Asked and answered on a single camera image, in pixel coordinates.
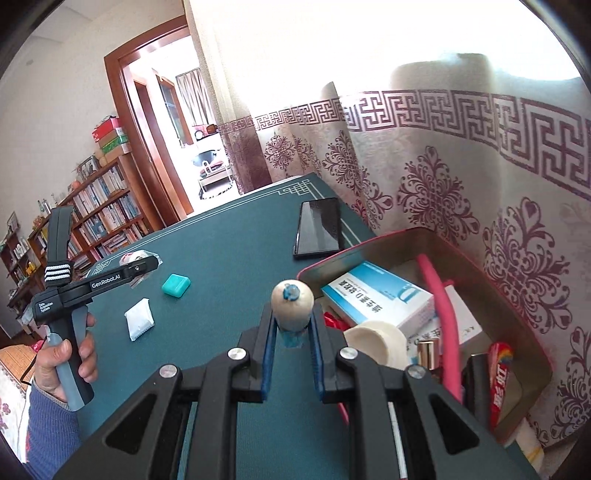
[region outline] shelf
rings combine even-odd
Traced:
[[[17,267],[20,265],[21,260],[23,258],[26,258],[28,260],[27,253],[29,252],[29,250],[30,250],[30,248],[28,248],[27,251],[24,253],[24,255],[21,258],[19,258],[18,260],[16,260],[9,268],[7,267],[8,275],[6,275],[6,278],[10,277],[10,274],[17,269]]]
[[[74,198],[76,195],[78,195],[82,190],[84,190],[88,185],[90,185],[92,182],[94,182],[97,178],[102,177],[105,173],[107,173],[111,168],[113,168],[113,166],[115,166],[117,164],[117,162],[119,161],[119,157],[110,161],[109,163],[107,163],[107,165],[105,165],[104,167],[99,168],[96,172],[94,172],[90,177],[88,177],[85,181],[83,181],[80,186],[70,192],[68,194],[68,196],[66,198],[64,198],[61,202],[60,202],[60,207],[64,206],[66,203],[68,203],[70,200],[72,200],[72,198]]]
[[[42,221],[41,225],[39,225],[37,228],[35,228],[35,229],[33,230],[33,232],[32,232],[32,233],[29,235],[29,241],[30,241],[30,240],[32,240],[33,238],[35,238],[37,235],[39,235],[39,233],[41,232],[41,230],[43,230],[43,227],[45,227],[45,225],[46,225],[46,223],[48,222],[48,220],[49,220],[49,215],[47,215],[47,216],[46,216],[46,217],[43,219],[43,221]]]
[[[87,253],[90,251],[91,248],[97,247],[100,244],[104,244],[107,240],[109,240],[111,237],[114,237],[115,235],[117,235],[118,233],[121,233],[123,230],[125,230],[126,228],[129,228],[130,226],[132,226],[134,223],[139,222],[140,220],[144,219],[144,215],[138,215],[137,217],[134,217],[132,220],[130,220],[127,223],[124,223],[123,225],[121,225],[119,228],[117,228],[116,230],[113,230],[111,233],[99,238],[96,242],[90,244],[88,246],[88,248],[85,248],[82,253]]]
[[[8,300],[8,307],[12,307],[23,297],[26,292],[29,291],[30,287],[34,286],[35,282],[33,282],[33,276],[37,275],[38,272],[39,268],[29,275],[24,283],[22,283],[21,286],[17,288],[17,292],[15,293],[14,297]]]
[[[82,217],[80,220],[78,220],[74,225],[72,225],[72,230],[74,228],[78,228],[80,227],[85,221],[87,221],[90,217],[92,217],[93,215],[96,215],[97,213],[99,213],[103,208],[108,207],[111,203],[115,202],[116,200],[119,200],[121,197],[124,197],[125,195],[127,195],[129,193],[129,189],[123,189],[123,190],[117,190],[116,193],[112,193],[111,196],[109,196],[109,198],[107,199],[107,201],[105,203],[102,203],[101,205],[99,205],[97,208],[95,208],[94,210],[92,210],[88,215],[84,215],[84,217]]]

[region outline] picture frame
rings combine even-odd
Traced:
[[[6,225],[8,226],[8,230],[11,232],[16,232],[20,228],[20,225],[18,223],[17,214],[15,212],[12,212],[10,214],[10,217],[8,218],[8,221],[6,222]]]

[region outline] patterned curtain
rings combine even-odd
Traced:
[[[566,438],[591,385],[591,96],[568,55],[517,0],[289,3],[185,0],[244,191],[315,172],[376,233],[459,247],[543,346],[529,420]]]

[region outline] screw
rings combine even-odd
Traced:
[[[346,360],[352,360],[353,358],[356,358],[358,354],[359,352],[352,346],[346,346],[340,350],[340,356]]]
[[[228,357],[232,360],[242,360],[246,357],[246,350],[238,346],[236,348],[230,348],[230,350],[228,350]]]
[[[160,376],[163,378],[172,378],[177,374],[177,368],[174,365],[163,365],[160,367]]]
[[[416,378],[417,380],[421,380],[426,373],[427,371],[423,367],[421,367],[421,365],[411,365],[410,367],[408,367],[408,374],[411,377]]]

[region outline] white roll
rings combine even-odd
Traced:
[[[407,340],[404,334],[388,322],[367,320],[345,331],[347,344],[369,355],[380,365],[404,370],[408,365]]]

